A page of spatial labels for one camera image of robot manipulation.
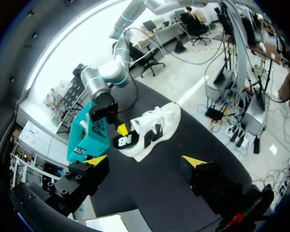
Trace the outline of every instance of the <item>black table surface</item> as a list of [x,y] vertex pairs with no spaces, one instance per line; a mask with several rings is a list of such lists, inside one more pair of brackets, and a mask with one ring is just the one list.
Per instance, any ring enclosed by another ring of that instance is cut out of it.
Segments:
[[[139,89],[137,103],[129,111],[119,114],[127,125],[130,119],[170,102],[153,89],[136,83]],[[114,88],[112,95],[122,111],[133,102],[135,86],[131,81],[125,88]],[[111,138],[116,135],[113,125],[108,129]],[[219,163],[225,175],[242,184],[243,192],[251,186],[250,175],[239,160],[183,109],[173,137],[157,144],[141,162],[112,147],[106,154],[110,172],[91,197],[97,217],[138,208],[153,232],[195,232],[219,217],[202,197],[192,193],[181,175],[182,155]],[[218,223],[219,220],[202,231],[214,231]]]

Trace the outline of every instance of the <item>yellow tip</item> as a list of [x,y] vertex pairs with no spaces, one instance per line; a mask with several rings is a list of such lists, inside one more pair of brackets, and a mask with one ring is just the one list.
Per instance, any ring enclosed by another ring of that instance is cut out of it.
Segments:
[[118,132],[119,134],[121,134],[122,136],[126,136],[126,135],[129,133],[125,123],[121,124],[121,125],[117,128],[117,132]]
[[194,168],[196,168],[196,166],[200,165],[201,163],[207,163],[207,162],[204,162],[202,160],[194,159],[194,158],[191,158],[191,157],[188,157],[188,156],[182,156],[182,158],[187,160],[188,163],[190,163]]
[[93,164],[93,166],[97,166],[103,159],[105,159],[107,156],[100,156],[94,159],[86,160],[84,163],[90,163]]

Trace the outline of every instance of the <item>computer monitor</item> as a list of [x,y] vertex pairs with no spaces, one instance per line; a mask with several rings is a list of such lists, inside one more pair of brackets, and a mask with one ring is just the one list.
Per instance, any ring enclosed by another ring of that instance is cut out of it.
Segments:
[[143,23],[144,27],[151,32],[154,32],[154,29],[157,27],[153,21],[149,20]]
[[184,14],[184,13],[186,13],[184,10],[180,10],[180,11],[175,11],[175,14],[177,15],[177,17],[179,18],[179,19],[181,19],[181,14]]

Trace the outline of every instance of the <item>drawer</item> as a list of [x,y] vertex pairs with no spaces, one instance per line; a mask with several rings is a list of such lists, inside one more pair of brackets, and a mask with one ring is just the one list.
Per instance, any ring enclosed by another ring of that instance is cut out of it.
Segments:
[[33,152],[47,157],[49,145],[37,139],[27,130],[21,131],[19,141],[21,145],[24,145],[25,147],[30,147],[30,150],[32,150]]
[[43,141],[44,143],[50,145],[52,136],[45,133],[43,130],[38,128],[36,125],[34,125],[32,122],[28,121],[24,127],[26,131],[34,135],[37,139]]
[[57,150],[58,152],[67,154],[68,152],[68,146],[62,142],[60,142],[57,139],[52,138],[50,142],[50,147],[54,150]]
[[49,148],[47,158],[61,165],[68,166],[70,164],[67,161],[67,153],[59,152],[52,147]]

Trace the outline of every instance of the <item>white wall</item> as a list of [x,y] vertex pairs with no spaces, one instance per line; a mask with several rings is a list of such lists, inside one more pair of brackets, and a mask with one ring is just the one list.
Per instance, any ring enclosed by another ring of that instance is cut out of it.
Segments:
[[[50,88],[59,84],[60,79],[70,81],[73,78],[72,71],[79,63],[99,67],[112,59],[112,44],[115,40],[108,36],[114,23],[129,3],[130,0],[118,1],[98,11],[75,28],[57,46],[36,77],[28,98],[20,105],[20,108],[28,116],[35,119],[47,130],[56,132],[57,127],[50,120],[52,111],[43,104],[43,100]],[[198,9],[202,10],[208,21],[213,21],[216,15],[214,7],[217,5],[217,3],[210,3],[206,7]],[[155,15],[149,9],[146,9],[131,27],[140,28],[143,22],[159,18],[168,21],[169,15],[173,13]],[[140,32],[134,31],[131,41],[135,42],[145,37]]]

